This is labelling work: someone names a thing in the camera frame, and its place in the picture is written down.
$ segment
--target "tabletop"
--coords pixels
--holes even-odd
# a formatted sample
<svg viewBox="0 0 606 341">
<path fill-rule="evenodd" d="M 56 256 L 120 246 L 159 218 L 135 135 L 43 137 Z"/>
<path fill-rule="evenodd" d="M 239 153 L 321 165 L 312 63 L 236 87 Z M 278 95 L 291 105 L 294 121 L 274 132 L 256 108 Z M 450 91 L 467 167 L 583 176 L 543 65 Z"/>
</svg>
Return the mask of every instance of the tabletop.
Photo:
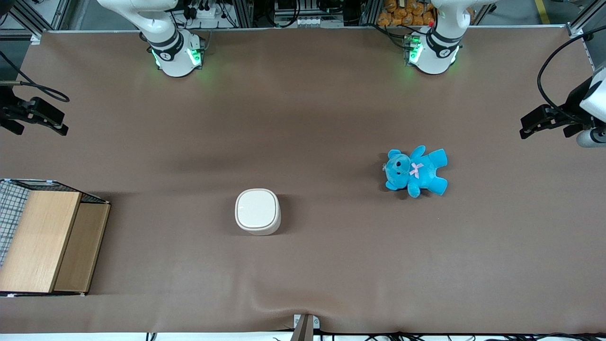
<svg viewBox="0 0 606 341">
<path fill-rule="evenodd" d="M 90 295 L 0 300 L 0 331 L 260 331 L 302 312 L 340 333 L 599 331 L 604 151 L 518 134 L 567 39 L 470 29 L 428 76 L 372 29 L 216 32 L 204 68 L 172 79 L 136 33 L 46 33 L 22 69 L 72 98 L 52 102 L 70 131 L 3 131 L 0 174 L 112 212 Z M 589 76 L 575 43 L 545 90 L 562 102 Z M 448 154 L 443 197 L 384 187 L 387 152 L 420 144 Z M 281 202 L 274 235 L 235 223 L 256 187 Z"/>
</svg>

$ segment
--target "wooden panel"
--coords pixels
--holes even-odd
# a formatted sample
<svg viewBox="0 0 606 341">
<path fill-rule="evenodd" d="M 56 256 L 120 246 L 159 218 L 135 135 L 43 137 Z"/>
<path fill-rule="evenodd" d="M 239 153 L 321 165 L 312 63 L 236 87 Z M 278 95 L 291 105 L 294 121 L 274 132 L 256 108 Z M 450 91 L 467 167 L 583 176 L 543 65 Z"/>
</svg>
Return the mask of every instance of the wooden panel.
<svg viewBox="0 0 606 341">
<path fill-rule="evenodd" d="M 0 269 L 0 291 L 53 289 L 80 196 L 79 192 L 30 193 Z"/>
<path fill-rule="evenodd" d="M 55 291 L 88 291 L 109 212 L 109 204 L 80 204 Z"/>
</svg>

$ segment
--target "metal bracket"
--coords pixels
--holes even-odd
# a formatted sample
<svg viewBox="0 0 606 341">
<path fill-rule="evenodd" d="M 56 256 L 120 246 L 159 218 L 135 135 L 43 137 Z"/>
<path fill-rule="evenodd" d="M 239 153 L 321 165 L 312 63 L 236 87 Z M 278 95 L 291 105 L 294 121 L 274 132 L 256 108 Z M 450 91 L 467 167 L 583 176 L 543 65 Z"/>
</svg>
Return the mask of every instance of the metal bracket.
<svg viewBox="0 0 606 341">
<path fill-rule="evenodd" d="M 571 38 L 574 38 L 574 37 L 577 37 L 577 36 L 580 36 L 581 34 L 583 34 L 583 29 L 574 29 L 570 22 L 566 23 L 566 31 L 568 31 L 568 35 Z"/>
<path fill-rule="evenodd" d="M 30 38 L 30 44 L 31 45 L 40 45 L 40 38 L 42 38 L 42 37 L 32 35 L 32 37 Z"/>
<path fill-rule="evenodd" d="M 295 331 L 290 341 L 313 341 L 315 324 L 320 327 L 320 319 L 313 315 L 295 315 Z"/>
<path fill-rule="evenodd" d="M 320 319 L 314 315 L 311 315 L 311 318 L 313 319 L 313 329 L 320 329 Z M 297 324 L 299 324 L 300 319 L 301 319 L 301 315 L 296 314 L 295 321 L 293 323 L 293 328 L 297 328 Z"/>
</svg>

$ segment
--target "metal grid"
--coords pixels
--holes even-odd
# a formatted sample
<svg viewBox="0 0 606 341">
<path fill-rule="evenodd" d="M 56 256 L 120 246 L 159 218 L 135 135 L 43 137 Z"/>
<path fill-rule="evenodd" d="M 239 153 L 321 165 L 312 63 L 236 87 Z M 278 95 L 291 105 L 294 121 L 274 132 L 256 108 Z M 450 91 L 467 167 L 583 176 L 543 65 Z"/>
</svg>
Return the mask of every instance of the metal grid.
<svg viewBox="0 0 606 341">
<path fill-rule="evenodd" d="M 107 204 L 107 200 L 103 200 L 92 194 L 84 193 L 70 186 L 64 185 L 53 180 L 33 180 L 33 179 L 11 179 L 12 183 L 21 187 L 31 189 L 32 191 L 56 191 L 56 192 L 80 192 L 82 193 L 81 203 L 91 204 Z"/>
<path fill-rule="evenodd" d="M 0 268 L 15 236 L 29 194 L 27 188 L 6 181 L 0 182 Z"/>
</svg>

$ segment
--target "white container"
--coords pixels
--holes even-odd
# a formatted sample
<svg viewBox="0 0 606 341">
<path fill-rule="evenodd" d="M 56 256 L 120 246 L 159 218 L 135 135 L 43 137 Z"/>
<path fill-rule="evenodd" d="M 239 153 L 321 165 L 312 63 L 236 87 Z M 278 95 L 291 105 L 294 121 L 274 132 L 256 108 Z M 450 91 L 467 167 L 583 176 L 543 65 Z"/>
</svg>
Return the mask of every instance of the white container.
<svg viewBox="0 0 606 341">
<path fill-rule="evenodd" d="M 254 235 L 276 232 L 281 220 L 278 197 L 263 188 L 247 189 L 236 200 L 236 222 L 244 231 Z"/>
</svg>

